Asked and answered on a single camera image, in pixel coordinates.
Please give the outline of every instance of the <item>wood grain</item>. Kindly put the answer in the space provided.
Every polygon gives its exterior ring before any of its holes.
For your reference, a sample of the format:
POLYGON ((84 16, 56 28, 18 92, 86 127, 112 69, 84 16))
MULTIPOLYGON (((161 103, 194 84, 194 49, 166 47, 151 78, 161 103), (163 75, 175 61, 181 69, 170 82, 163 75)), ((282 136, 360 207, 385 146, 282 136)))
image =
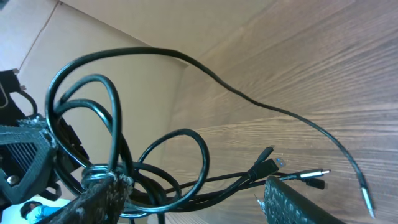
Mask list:
MULTIPOLYGON (((398 217, 398 2, 275 1, 207 52, 200 61, 263 103, 296 112, 334 134, 352 153, 372 190, 370 219, 350 163, 326 137, 300 121, 250 105, 201 71, 185 69, 171 129, 192 128, 210 148, 210 177, 248 170, 269 145, 286 172, 332 169, 326 190, 288 182, 347 223, 396 223, 398 217)), ((162 168, 179 182, 195 180, 198 146, 166 145, 162 168)), ((231 181, 209 183, 203 192, 231 181)), ((236 193, 196 213, 168 214, 169 223, 264 223, 254 194, 236 193)))
POLYGON ((202 56, 275 0, 62 0, 154 47, 202 56))

